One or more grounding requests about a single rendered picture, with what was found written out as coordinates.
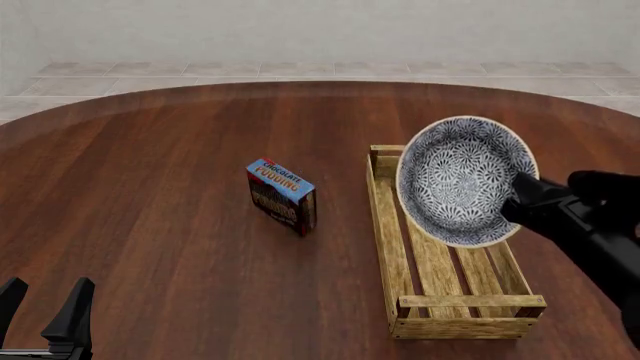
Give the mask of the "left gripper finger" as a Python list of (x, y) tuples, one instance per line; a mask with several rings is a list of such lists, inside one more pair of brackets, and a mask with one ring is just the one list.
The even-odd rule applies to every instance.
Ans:
[(92, 350), (90, 320), (95, 284), (89, 278), (79, 278), (64, 305), (41, 332), (48, 341), (50, 353), (72, 353)]
[(0, 287), (0, 348), (7, 331), (28, 290), (28, 284), (20, 278), (11, 278)]

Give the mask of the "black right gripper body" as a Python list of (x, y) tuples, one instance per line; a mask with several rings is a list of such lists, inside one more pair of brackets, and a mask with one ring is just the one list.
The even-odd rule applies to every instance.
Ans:
[(560, 201), (561, 246), (609, 246), (605, 206), (569, 192)]

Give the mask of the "blue white patterned bowl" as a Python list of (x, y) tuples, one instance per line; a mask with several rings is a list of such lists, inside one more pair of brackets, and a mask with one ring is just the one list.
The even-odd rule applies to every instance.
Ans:
[(415, 134), (397, 166), (397, 197), (408, 220), (454, 248), (484, 248), (521, 227), (501, 209), (518, 195), (519, 173), (540, 178), (537, 161), (515, 131), (493, 119), (452, 116)]

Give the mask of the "wooden slat tray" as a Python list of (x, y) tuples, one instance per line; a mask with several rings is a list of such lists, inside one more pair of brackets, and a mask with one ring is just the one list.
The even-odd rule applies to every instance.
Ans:
[(519, 339), (546, 308), (509, 245), (449, 248), (396, 208), (402, 146), (373, 145), (366, 182), (388, 329), (404, 339)]

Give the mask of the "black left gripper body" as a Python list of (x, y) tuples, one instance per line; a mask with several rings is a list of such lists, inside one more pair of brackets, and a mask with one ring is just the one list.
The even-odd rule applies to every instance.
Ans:
[(0, 350), (0, 360), (92, 360), (93, 353), (83, 347), (52, 353), (48, 350)]

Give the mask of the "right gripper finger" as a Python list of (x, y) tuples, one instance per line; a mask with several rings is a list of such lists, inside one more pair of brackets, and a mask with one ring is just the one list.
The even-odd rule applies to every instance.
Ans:
[(571, 190), (564, 185), (544, 178), (537, 179), (523, 172), (515, 176), (512, 185), (520, 202), (546, 202), (571, 194)]
[(507, 221), (526, 227), (539, 235), (566, 235), (573, 230), (570, 217), (558, 203), (527, 206), (510, 198), (506, 200), (500, 212)]

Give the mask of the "chocolate pudding box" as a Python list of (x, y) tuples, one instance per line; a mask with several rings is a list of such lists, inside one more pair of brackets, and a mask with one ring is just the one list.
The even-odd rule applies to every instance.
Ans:
[(306, 236), (317, 225), (314, 185), (268, 158), (246, 167), (251, 198), (255, 206), (276, 221)]

